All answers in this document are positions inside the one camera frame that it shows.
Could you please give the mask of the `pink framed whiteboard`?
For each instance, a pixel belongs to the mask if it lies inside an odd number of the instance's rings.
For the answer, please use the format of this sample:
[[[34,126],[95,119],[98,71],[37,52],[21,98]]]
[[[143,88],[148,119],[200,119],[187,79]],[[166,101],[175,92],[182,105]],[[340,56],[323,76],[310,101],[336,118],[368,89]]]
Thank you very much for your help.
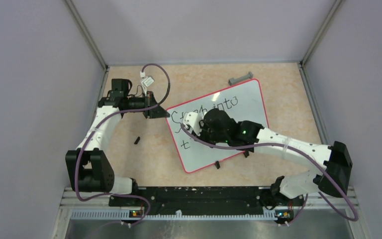
[[[249,120],[269,127],[261,85],[257,79],[169,107],[167,112],[170,117],[167,118],[167,124],[186,173],[193,173],[214,165],[217,161],[242,154],[238,150],[209,148],[182,132],[181,123],[186,113],[205,114],[211,109],[224,110],[236,121]]]

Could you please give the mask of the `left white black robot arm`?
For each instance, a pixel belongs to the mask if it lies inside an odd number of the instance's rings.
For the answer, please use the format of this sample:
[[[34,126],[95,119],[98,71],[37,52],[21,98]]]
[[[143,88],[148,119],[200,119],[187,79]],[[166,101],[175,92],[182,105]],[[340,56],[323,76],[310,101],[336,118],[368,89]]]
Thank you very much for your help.
[[[132,96],[130,80],[112,79],[111,90],[98,102],[95,119],[84,140],[66,153],[65,162],[74,191],[120,194],[126,205],[138,203],[140,193],[133,188],[134,179],[117,176],[105,151],[125,113],[142,112],[147,119],[170,116],[156,101],[153,92],[147,90],[154,78],[145,76],[140,83],[142,94]]]

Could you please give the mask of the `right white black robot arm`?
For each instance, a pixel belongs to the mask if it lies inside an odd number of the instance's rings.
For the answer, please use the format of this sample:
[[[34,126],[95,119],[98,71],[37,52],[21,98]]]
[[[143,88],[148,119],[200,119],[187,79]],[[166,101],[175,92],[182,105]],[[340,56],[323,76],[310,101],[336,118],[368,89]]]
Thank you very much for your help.
[[[278,177],[271,185],[272,200],[278,205],[306,193],[320,192],[342,198],[348,192],[353,163],[342,142],[327,145],[297,140],[257,122],[235,121],[219,109],[197,114],[196,124],[197,138],[208,144],[226,143],[246,154],[279,156],[306,167],[307,172]]]

